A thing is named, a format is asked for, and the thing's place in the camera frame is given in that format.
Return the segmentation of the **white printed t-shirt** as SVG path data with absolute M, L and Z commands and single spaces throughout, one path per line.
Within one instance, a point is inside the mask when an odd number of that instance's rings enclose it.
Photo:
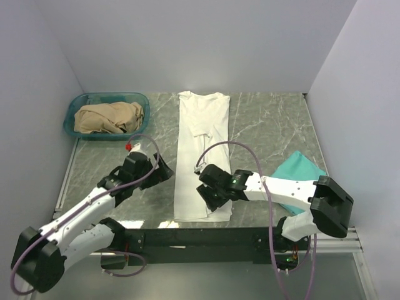
M 212 212 L 196 191 L 201 184 L 194 173 L 197 164 L 214 164 L 231 172 L 229 146 L 213 144 L 228 140 L 230 97 L 220 92 L 205 96 L 184 91 L 179 96 L 179 135 L 174 187 L 174 220 L 177 222 L 226 222 L 232 202 Z

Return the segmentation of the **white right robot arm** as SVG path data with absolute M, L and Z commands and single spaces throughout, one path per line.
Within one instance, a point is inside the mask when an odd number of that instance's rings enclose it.
M 240 169 L 229 174 L 214 164 L 201 164 L 194 172 L 201 182 L 197 191 L 211 211 L 228 201 L 272 201 L 300 209 L 300 214 L 285 218 L 274 234 L 281 249 L 317 233 L 339 239 L 348 234 L 354 200 L 329 176 L 296 181 Z

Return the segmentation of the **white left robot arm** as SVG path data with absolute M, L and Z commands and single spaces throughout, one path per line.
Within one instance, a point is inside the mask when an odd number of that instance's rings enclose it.
M 138 258 L 146 266 L 146 259 L 140 255 L 142 236 L 131 252 L 132 243 L 119 222 L 108 217 L 92 229 L 87 227 L 130 198 L 135 189 L 151 188 L 173 176 L 173 170 L 158 153 L 154 158 L 152 162 L 141 152 L 130 152 L 121 166 L 103 177 L 64 215 L 38 230 L 26 228 L 18 238 L 11 263 L 10 286 L 14 294 L 25 296 L 30 293 L 17 290 L 16 276 L 29 283 L 34 291 L 45 293 L 72 265 L 99 250 L 119 254 L 125 263 L 131 257 Z

